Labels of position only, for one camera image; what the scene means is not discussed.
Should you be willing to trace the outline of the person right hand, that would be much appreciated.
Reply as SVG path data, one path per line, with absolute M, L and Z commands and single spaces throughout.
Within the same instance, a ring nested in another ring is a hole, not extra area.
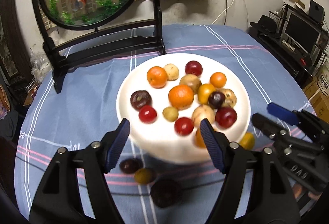
M 300 185 L 298 183 L 295 183 L 293 185 L 292 190 L 293 190 L 293 194 L 294 194 L 294 197 L 296 200 L 300 199 L 301 196 L 305 193 L 309 196 L 309 198 L 311 198 L 312 200 L 315 200 L 315 201 L 317 201 L 321 197 L 321 194 L 315 195 L 314 193 L 308 191 L 305 187 L 303 187 L 302 185 Z

